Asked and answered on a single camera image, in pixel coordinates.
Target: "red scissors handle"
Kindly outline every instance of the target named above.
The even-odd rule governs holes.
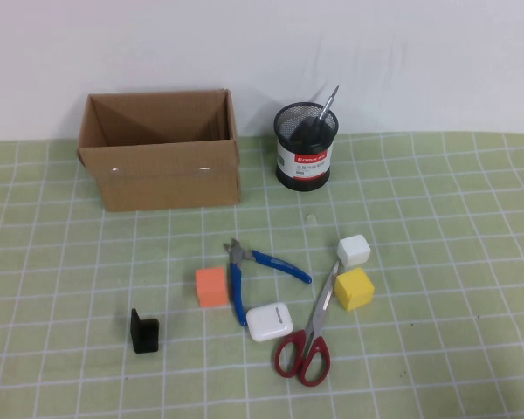
[[[295,352],[293,354],[294,358],[293,358],[293,364],[291,366],[291,369],[288,369],[286,371],[279,364],[279,358],[281,356],[281,352],[283,351],[284,347],[286,347],[290,343],[293,344]],[[305,333],[304,329],[291,333],[289,336],[286,336],[281,341],[281,343],[278,346],[278,349],[276,350],[276,357],[274,360],[276,371],[278,371],[279,375],[285,378],[292,378],[299,372],[300,366],[303,363],[303,350],[305,349],[306,343],[307,343],[307,334]]]
[[[321,355],[322,362],[324,362],[324,365],[321,369],[320,375],[316,377],[314,380],[310,381],[307,379],[307,370],[310,367],[311,362],[313,361],[313,358],[316,354]],[[324,338],[322,338],[322,336],[319,336],[314,340],[310,351],[308,351],[307,357],[302,361],[302,366],[299,374],[299,381],[302,385],[306,387],[318,386],[321,382],[324,381],[324,379],[328,375],[328,371],[330,371],[330,352],[328,351],[328,347],[326,346]]]
[[[293,355],[293,365],[287,371],[284,370],[279,364],[279,358],[284,347],[289,344],[294,346],[294,355]],[[303,350],[307,343],[307,333],[305,330],[299,330],[298,332],[292,333],[289,336],[285,337],[278,346],[276,351],[276,356],[274,359],[276,371],[278,374],[285,378],[292,378],[297,373],[299,373],[299,381],[306,387],[315,387],[318,386],[321,382],[324,381],[330,371],[330,352],[326,346],[326,342],[322,336],[316,338],[308,351],[307,357],[303,358]],[[320,354],[322,357],[322,362],[324,362],[321,373],[314,380],[308,380],[307,370],[313,361],[313,358],[316,354]]]

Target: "pliers jaw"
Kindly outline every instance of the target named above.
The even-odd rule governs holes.
[[[229,261],[232,264],[235,264],[240,268],[241,262],[243,261],[243,256],[245,251],[241,247],[241,243],[234,238],[231,239],[231,244],[224,243],[224,248],[229,253]]]

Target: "scissors blade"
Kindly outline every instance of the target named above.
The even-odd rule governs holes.
[[[316,305],[314,306],[313,317],[311,319],[311,323],[309,324],[312,325],[312,332],[314,334],[314,337],[320,336],[321,334],[322,324],[324,323],[324,315],[326,314],[326,310],[328,309],[328,303],[330,302],[330,298],[332,297],[332,291],[334,290],[335,279],[338,276],[339,269],[340,261],[338,260],[336,261],[334,267],[332,268],[332,271],[328,275],[328,278],[324,283],[324,286],[322,286],[321,295],[319,296],[318,300],[316,301]]]

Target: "scissors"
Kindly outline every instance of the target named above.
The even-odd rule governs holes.
[[[328,303],[332,296],[339,268],[340,261],[338,260],[322,287],[321,295],[316,301],[316,306],[314,306],[313,317],[308,322],[307,327],[304,330],[299,330],[286,336],[281,341],[281,344],[279,344],[278,350],[276,351],[274,364],[278,374],[285,378],[292,378],[296,374],[299,374],[299,381],[307,387],[318,386],[324,381],[330,370],[330,352],[328,351],[326,342],[322,337],[321,329],[324,324],[326,310],[328,309]],[[294,347],[294,358],[292,359],[293,366],[288,371],[285,371],[279,364],[279,357],[281,356],[284,347],[290,343],[292,343]],[[316,354],[321,354],[324,366],[318,377],[314,380],[308,380],[307,370]]]

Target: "pliers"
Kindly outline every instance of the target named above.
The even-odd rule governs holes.
[[[233,304],[235,305],[235,313],[238,317],[238,322],[241,326],[246,326],[246,314],[243,308],[243,296],[241,292],[241,263],[243,259],[255,260],[259,264],[275,268],[279,271],[289,273],[294,277],[300,279],[305,284],[311,284],[313,279],[310,275],[299,269],[297,266],[289,264],[281,259],[265,255],[259,251],[245,251],[241,247],[241,243],[234,238],[231,239],[231,244],[224,243],[225,250],[229,253],[229,265],[231,269],[231,294],[233,297]]]

